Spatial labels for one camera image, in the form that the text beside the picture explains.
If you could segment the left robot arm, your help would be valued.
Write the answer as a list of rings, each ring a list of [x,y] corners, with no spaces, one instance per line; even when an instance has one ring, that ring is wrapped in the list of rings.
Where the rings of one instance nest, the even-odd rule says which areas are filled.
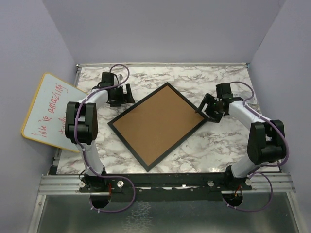
[[[110,107],[135,103],[130,84],[125,86],[126,92],[124,92],[122,84],[125,81],[121,74],[103,72],[101,81],[92,88],[90,94],[80,101],[70,101],[66,106],[65,136],[82,153],[85,165],[84,177],[98,192],[106,189],[107,179],[103,177],[105,168],[96,147],[97,111],[106,103]]]

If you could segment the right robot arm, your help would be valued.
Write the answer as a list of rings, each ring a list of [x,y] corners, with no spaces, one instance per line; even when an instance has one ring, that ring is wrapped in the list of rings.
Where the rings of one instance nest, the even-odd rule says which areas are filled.
[[[289,158],[283,122],[266,118],[247,101],[232,94],[231,83],[221,83],[216,85],[216,96],[205,94],[198,107],[211,122],[219,123],[223,117],[232,116],[249,130],[247,155],[224,172],[223,184],[229,190],[234,190],[259,168],[276,167],[277,161],[283,165]]]

